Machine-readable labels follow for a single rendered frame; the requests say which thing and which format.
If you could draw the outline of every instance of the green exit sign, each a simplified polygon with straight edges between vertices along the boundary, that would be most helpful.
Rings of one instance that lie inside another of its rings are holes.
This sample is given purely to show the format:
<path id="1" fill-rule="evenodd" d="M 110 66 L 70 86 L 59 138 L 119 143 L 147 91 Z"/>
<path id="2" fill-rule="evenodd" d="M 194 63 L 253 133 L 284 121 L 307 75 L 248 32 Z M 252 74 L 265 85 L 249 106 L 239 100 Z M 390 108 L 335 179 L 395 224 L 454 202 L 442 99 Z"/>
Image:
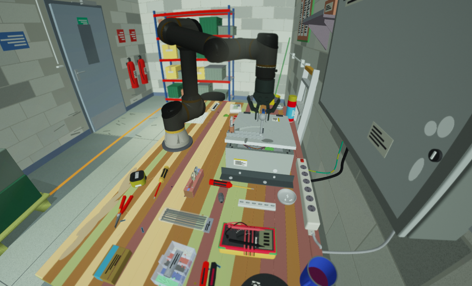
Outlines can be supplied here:
<path id="1" fill-rule="evenodd" d="M 87 18 L 77 17 L 77 23 L 79 25 L 89 25 L 89 23 L 87 22 Z"/>

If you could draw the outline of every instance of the white cable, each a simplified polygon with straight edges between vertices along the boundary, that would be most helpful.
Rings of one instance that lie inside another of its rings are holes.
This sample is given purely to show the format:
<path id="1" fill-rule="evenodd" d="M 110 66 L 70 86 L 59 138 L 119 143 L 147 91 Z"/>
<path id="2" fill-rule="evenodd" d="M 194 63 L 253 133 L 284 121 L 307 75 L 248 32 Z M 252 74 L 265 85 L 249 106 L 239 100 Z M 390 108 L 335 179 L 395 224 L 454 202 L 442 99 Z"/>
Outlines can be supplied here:
<path id="1" fill-rule="evenodd" d="M 56 52 L 54 51 L 54 47 L 52 46 L 52 42 L 50 40 L 49 32 L 47 31 L 47 27 L 45 27 L 44 18 L 42 16 L 42 11 L 40 11 L 40 5 L 38 5 L 38 0 L 35 0 L 35 2 L 37 3 L 38 13 L 40 14 L 40 18 L 42 18 L 42 23 L 44 24 L 45 34 L 47 34 L 47 38 L 49 39 L 50 48 L 52 49 L 52 53 L 54 54 L 54 58 L 56 59 L 56 63 L 59 65 L 60 62 L 58 62 L 58 57 L 56 56 Z"/>
<path id="2" fill-rule="evenodd" d="M 322 245 L 315 238 L 315 232 L 310 232 L 310 233 L 314 237 L 315 243 L 319 246 L 320 249 L 322 249 Z M 395 231 L 393 230 L 393 232 L 391 232 L 391 234 L 389 235 L 388 239 L 386 239 L 386 241 L 383 244 L 381 244 L 381 246 L 379 246 L 377 248 L 373 248 L 373 249 L 369 249 L 369 250 L 359 250 L 359 251 L 322 251 L 322 253 L 323 254 L 326 253 L 328 255 L 359 255 L 359 254 L 362 254 L 362 253 L 374 252 L 374 251 L 377 251 L 377 250 L 383 248 L 384 246 L 386 246 L 386 244 L 388 244 L 388 242 L 392 239 L 394 234 L 395 234 Z"/>

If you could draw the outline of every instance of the door frame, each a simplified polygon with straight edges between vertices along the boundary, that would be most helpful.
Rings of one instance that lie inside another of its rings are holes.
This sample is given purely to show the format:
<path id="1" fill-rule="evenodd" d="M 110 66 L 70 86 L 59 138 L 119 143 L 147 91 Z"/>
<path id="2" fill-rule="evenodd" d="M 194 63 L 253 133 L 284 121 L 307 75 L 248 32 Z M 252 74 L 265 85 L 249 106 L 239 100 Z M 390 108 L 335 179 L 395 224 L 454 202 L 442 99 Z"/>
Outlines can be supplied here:
<path id="1" fill-rule="evenodd" d="M 60 48 L 60 52 L 61 52 L 61 56 L 63 57 L 63 62 L 65 63 L 65 67 L 67 69 L 67 72 L 68 72 L 68 76 L 70 77 L 70 81 L 72 83 L 72 87 L 75 91 L 75 95 L 77 96 L 77 100 L 79 101 L 80 103 L 80 107 L 81 107 L 81 110 L 82 110 L 82 114 L 84 114 L 84 118 L 86 119 L 86 122 L 87 122 L 87 125 L 89 126 L 89 130 L 91 130 L 91 133 L 94 133 L 96 130 L 94 129 L 94 126 L 93 126 L 93 123 L 91 121 L 91 118 L 89 118 L 88 114 L 87 114 L 87 111 L 86 111 L 86 107 L 84 105 L 84 102 L 82 100 L 82 96 L 81 94 L 79 94 L 79 91 L 78 89 L 76 88 L 76 84 L 75 84 L 75 78 L 74 78 L 74 75 L 72 74 L 72 71 L 71 71 L 71 68 L 70 68 L 70 65 L 69 65 L 69 62 L 67 60 L 67 57 L 65 55 L 65 51 L 63 50 L 63 45 L 61 44 L 61 40 L 60 40 L 60 35 L 58 34 L 58 28 L 56 27 L 56 24 L 54 23 L 54 20 L 53 20 L 53 17 L 52 17 L 52 12 L 50 10 L 50 6 L 49 4 L 59 4 L 59 5 L 71 5 L 71 6 L 79 6 L 79 7 L 92 7 L 92 8 L 100 8 L 100 10 L 102 10 L 102 18 L 104 20 L 104 26 L 105 26 L 105 31 L 106 31 L 106 34 L 107 34 L 107 40 L 109 42 L 109 49 L 111 51 L 111 55 L 113 55 L 112 53 L 112 48 L 110 47 L 110 38 L 109 38 L 109 33 L 107 32 L 107 25 L 105 24 L 105 18 L 104 18 L 104 13 L 103 13 L 103 9 L 102 9 L 102 6 L 101 5 L 95 5 L 95 6 L 91 6 L 91 5 L 81 5 L 79 2 L 66 2 L 66 1 L 59 1 L 59 0 L 44 0 L 45 2 L 45 8 L 47 9 L 47 15 L 49 16 L 49 21 L 52 25 L 52 30 L 54 31 L 54 36 L 56 37 L 56 42 L 58 42 L 58 47 Z M 114 57 L 112 58 L 112 63 L 114 64 L 114 70 L 116 70 L 116 64 L 114 63 Z"/>

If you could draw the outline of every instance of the green pole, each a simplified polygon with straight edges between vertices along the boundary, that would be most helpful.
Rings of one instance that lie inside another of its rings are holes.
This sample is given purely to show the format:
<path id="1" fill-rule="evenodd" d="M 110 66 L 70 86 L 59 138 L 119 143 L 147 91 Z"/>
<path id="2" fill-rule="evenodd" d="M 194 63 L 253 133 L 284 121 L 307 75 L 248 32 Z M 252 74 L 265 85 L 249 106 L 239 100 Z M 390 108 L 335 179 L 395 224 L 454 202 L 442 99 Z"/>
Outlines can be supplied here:
<path id="1" fill-rule="evenodd" d="M 281 72 L 283 71 L 283 65 L 285 64 L 285 58 L 287 57 L 287 51 L 289 50 L 289 43 L 291 41 L 291 38 L 287 41 L 287 48 L 285 49 L 285 56 L 283 57 L 283 63 L 281 64 L 281 70 L 280 70 L 280 76 L 278 77 L 278 83 L 276 84 L 276 90 L 274 93 L 278 92 L 278 85 L 280 84 L 280 78 L 281 78 Z"/>

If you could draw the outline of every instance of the door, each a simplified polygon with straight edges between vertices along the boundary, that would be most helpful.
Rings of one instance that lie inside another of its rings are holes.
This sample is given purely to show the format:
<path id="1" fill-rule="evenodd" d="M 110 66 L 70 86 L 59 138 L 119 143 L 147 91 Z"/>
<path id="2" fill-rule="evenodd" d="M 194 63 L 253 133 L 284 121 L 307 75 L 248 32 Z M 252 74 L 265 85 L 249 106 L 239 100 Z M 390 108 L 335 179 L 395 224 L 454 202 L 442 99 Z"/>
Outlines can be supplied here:
<path id="1" fill-rule="evenodd" d="M 46 1 L 70 78 L 93 132 L 126 112 L 101 6 Z"/>

